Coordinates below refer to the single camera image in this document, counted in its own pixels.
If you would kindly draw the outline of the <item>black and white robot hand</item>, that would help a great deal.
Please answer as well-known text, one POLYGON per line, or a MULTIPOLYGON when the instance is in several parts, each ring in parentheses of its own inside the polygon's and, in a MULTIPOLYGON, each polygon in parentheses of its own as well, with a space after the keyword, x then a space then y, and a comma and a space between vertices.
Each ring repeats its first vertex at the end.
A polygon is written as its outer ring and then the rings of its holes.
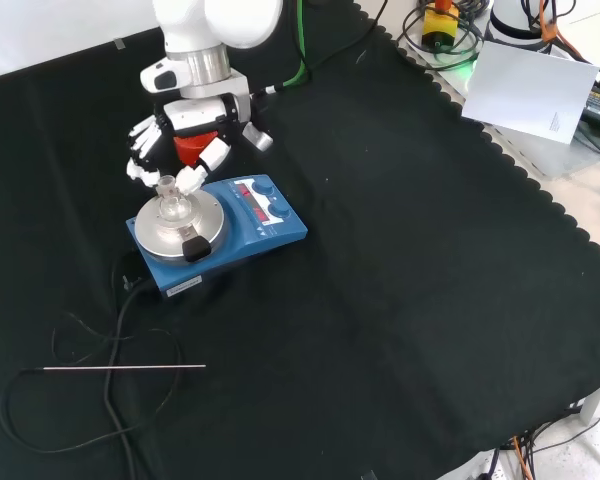
POLYGON ((126 174, 147 187, 156 187, 164 176, 175 178, 183 194, 201 188, 208 176, 227 159, 232 146, 246 140, 264 152, 272 137, 251 122, 239 120, 239 108, 231 94, 201 100, 180 99, 154 109, 128 134, 129 160, 126 174), (193 166, 176 164, 177 139, 192 139, 213 133, 193 166))

